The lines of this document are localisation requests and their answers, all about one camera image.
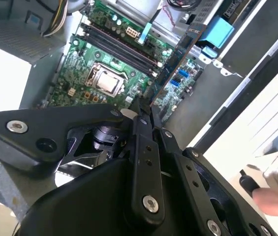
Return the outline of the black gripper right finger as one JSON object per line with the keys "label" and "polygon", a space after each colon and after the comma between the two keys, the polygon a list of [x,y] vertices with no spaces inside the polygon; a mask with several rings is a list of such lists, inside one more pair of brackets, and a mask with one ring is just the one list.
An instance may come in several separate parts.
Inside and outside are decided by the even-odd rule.
{"label": "black gripper right finger", "polygon": [[151,107],[154,136],[161,145],[161,166],[178,183],[183,219],[192,236],[275,236],[269,223],[194,148],[181,150]]}

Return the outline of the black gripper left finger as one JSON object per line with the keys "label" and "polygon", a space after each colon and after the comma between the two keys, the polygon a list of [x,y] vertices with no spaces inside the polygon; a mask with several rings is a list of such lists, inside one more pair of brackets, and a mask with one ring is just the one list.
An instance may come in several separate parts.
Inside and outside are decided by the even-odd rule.
{"label": "black gripper left finger", "polygon": [[0,194],[23,221],[35,202],[56,189],[59,166],[108,150],[124,158],[136,134],[153,133],[151,105],[137,97],[129,109],[110,104],[0,112]]}

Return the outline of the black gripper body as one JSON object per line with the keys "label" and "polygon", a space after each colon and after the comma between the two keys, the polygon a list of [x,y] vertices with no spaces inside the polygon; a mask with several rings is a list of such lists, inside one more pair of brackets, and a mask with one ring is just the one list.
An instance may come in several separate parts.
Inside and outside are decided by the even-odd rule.
{"label": "black gripper body", "polygon": [[178,183],[161,166],[154,133],[134,135],[110,160],[40,198],[21,236],[191,236]]}

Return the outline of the person's hand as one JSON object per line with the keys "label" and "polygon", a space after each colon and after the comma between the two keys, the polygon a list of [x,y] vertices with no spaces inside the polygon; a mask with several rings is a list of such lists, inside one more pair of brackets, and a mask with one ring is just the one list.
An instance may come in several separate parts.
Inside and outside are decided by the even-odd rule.
{"label": "person's hand", "polygon": [[278,216],[278,191],[271,188],[257,188],[252,192],[252,199],[266,215]]}

